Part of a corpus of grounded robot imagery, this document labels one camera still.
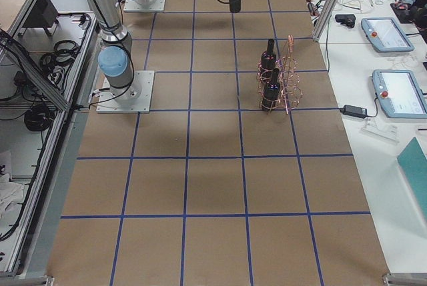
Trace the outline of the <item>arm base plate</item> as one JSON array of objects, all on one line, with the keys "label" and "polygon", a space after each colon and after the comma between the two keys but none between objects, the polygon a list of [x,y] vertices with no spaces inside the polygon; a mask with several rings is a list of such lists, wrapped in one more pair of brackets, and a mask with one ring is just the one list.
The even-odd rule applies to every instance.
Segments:
[{"label": "arm base plate", "polygon": [[165,0],[125,0],[126,13],[158,13],[165,9]]},{"label": "arm base plate", "polygon": [[97,104],[97,113],[149,113],[155,71],[136,71],[129,89],[111,89],[105,77]]}]

